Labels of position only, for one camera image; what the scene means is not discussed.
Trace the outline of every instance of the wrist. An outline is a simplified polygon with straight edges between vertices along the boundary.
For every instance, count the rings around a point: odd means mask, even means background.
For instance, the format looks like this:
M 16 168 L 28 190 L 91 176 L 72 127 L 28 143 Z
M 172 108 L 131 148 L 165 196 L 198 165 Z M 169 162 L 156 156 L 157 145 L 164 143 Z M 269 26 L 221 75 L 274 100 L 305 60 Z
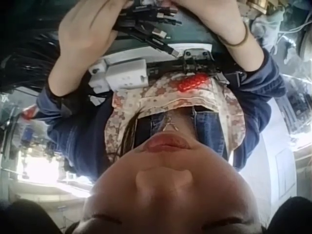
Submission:
M 48 82 L 51 92 L 57 97 L 63 97 L 75 91 L 83 78 L 86 69 L 73 66 L 63 58 L 58 58 Z
M 89 67 L 87 65 L 72 62 L 70 58 L 60 56 L 55 64 L 55 68 L 65 72 L 71 72 L 73 74 L 85 73 Z
M 219 33 L 218 36 L 229 45 L 238 45 L 244 40 L 247 33 L 246 26 L 241 20 L 240 23 L 235 24 L 232 30 L 225 30 Z

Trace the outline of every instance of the bracelet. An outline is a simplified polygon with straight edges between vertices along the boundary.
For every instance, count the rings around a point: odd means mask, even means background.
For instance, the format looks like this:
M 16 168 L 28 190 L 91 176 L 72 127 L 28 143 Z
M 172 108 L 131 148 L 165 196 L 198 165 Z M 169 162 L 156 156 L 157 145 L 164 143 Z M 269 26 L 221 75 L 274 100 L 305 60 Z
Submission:
M 249 30 L 248 25 L 246 23 L 244 23 L 244 25 L 245 25 L 245 28 L 246 28 L 246 35 L 245 35 L 245 37 L 244 37 L 244 39 L 242 40 L 241 43 L 236 44 L 236 45 L 232 45 L 232 44 L 227 43 L 225 41 L 225 39 L 223 39 L 222 37 L 218 36 L 219 40 L 222 42 L 222 44 L 224 44 L 226 47 L 229 47 L 229 48 L 237 48 L 237 47 L 243 46 L 247 42 L 247 40 L 248 40 L 248 38 L 250 36 L 250 30 Z

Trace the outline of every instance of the wire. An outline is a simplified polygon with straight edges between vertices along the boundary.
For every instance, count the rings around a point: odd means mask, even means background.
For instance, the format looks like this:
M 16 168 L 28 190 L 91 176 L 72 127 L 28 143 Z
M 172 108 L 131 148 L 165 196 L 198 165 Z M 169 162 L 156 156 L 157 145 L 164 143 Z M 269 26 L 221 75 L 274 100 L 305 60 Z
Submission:
M 296 28 L 290 29 L 289 31 L 279 31 L 282 35 L 280 35 L 279 39 L 276 41 L 276 44 L 274 46 L 274 55 L 277 54 L 278 52 L 278 44 L 281 42 L 281 40 L 284 38 L 286 34 L 291 34 L 291 33 L 298 33 L 300 32 L 305 26 L 309 25 L 312 23 L 312 20 L 309 21 L 310 17 L 312 16 L 312 10 L 308 13 L 306 20 L 304 23 Z
M 22 91 L 22 90 L 19 90 L 19 89 L 15 89 L 15 91 L 19 91 L 19 92 L 21 92 L 21 93 L 23 93 L 23 94 L 27 94 L 27 95 L 30 95 L 30 96 L 33 96 L 33 97 L 38 97 L 38 95 L 34 95 L 34 94 L 31 94 L 31 93 L 28 93 L 28 92 L 25 92 L 25 91 Z
M 297 33 L 297 32 L 300 32 L 305 26 L 307 26 L 307 25 L 309 25 L 311 23 L 312 23 L 312 21 L 309 21 L 309 22 L 306 22 L 306 23 L 302 24 L 299 27 L 290 29 L 289 31 L 279 31 L 279 33 L 282 33 L 282 34 Z

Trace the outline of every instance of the white charger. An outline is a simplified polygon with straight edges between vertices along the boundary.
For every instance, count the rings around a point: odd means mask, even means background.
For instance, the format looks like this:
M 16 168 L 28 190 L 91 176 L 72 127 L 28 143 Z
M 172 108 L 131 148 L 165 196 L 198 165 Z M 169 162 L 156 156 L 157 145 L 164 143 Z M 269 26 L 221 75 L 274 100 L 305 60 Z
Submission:
M 113 91 L 148 87 L 146 60 L 138 59 L 109 66 L 105 78 Z
M 95 64 L 93 64 L 89 68 L 89 72 L 91 75 L 95 75 L 97 73 L 106 72 L 107 70 L 107 64 L 103 59 L 98 60 Z
M 96 94 L 105 93 L 111 90 L 105 76 L 105 72 L 99 72 L 91 77 L 89 85 Z

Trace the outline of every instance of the eye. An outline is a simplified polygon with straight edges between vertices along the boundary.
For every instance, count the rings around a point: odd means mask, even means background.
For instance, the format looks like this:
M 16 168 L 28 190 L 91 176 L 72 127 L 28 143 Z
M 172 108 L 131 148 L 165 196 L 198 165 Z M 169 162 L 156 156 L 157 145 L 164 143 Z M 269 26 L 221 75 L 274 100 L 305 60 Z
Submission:
M 109 217 L 105 214 L 97 214 L 97 215 L 94 215 L 93 218 L 98 218 L 98 219 L 102 219 L 102 220 L 105 220 L 107 222 L 111 222 L 111 223 L 115 223 L 115 224 L 118 224 L 118 225 L 121 225 L 122 222 L 116 218 L 112 218 L 112 217 Z
M 234 218 L 234 217 L 226 218 L 223 220 L 219 220 L 217 222 L 205 224 L 204 226 L 202 226 L 201 229 L 203 231 L 208 231 L 213 228 L 224 227 L 224 226 L 231 225 L 231 224 L 242 224 L 242 220 L 240 220 L 239 218 Z

